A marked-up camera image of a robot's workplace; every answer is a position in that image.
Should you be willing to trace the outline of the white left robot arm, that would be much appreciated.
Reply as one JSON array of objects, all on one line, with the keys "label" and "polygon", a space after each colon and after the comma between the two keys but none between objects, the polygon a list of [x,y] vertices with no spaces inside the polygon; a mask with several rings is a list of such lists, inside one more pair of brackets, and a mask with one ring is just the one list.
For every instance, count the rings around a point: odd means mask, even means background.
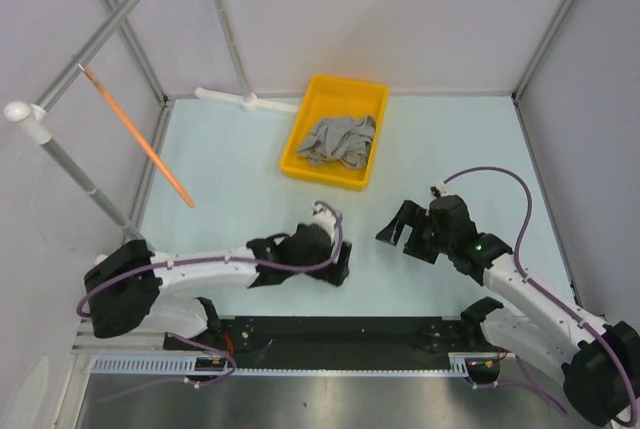
[{"label": "white left robot arm", "polygon": [[86,273],[76,311],[99,339],[154,328],[207,349],[219,341],[221,325],[203,289],[276,286],[298,274],[339,287],[349,274],[351,250],[340,230],[321,223],[205,255],[154,252],[145,240],[131,240]]}]

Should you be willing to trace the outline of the orange wire hanger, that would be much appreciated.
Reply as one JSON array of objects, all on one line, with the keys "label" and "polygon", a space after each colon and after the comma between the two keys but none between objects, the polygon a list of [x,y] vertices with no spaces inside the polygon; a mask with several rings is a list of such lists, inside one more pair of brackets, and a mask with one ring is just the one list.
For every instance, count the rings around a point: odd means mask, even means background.
[{"label": "orange wire hanger", "polygon": [[102,99],[106,102],[109,108],[113,111],[116,117],[120,120],[126,130],[135,139],[141,149],[145,152],[153,166],[164,176],[169,185],[179,195],[183,202],[191,209],[195,207],[193,198],[189,195],[184,186],[180,183],[177,177],[169,169],[160,155],[151,146],[149,141],[142,135],[138,127],[133,123],[129,115],[121,108],[118,102],[114,99],[112,94],[107,90],[101,80],[95,75],[95,73],[86,65],[81,64],[79,61],[75,62],[76,67],[83,73],[86,78],[95,87],[97,92],[101,95]]}]

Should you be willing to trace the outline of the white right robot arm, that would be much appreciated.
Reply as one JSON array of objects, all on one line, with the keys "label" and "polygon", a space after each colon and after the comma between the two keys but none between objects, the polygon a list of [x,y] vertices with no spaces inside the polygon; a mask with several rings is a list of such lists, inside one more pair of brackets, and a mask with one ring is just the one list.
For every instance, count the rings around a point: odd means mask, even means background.
[{"label": "white right robot arm", "polygon": [[623,412],[638,422],[639,334],[633,327],[610,324],[519,270],[514,250],[478,231],[457,195],[441,195],[426,208],[404,201],[376,238],[396,245],[404,228],[411,230],[405,254],[430,264],[445,256],[491,291],[462,314],[461,337],[469,348],[492,345],[525,359],[560,384],[593,425],[619,422]]}]

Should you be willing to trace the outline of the grey tank top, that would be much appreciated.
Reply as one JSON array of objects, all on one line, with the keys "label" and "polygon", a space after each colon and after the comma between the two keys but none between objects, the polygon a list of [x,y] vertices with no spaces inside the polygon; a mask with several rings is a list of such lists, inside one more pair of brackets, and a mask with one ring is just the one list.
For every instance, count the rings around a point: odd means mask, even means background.
[{"label": "grey tank top", "polygon": [[347,169],[360,170],[367,166],[375,135],[372,116],[325,117],[313,126],[296,154],[312,166],[340,162]]}]

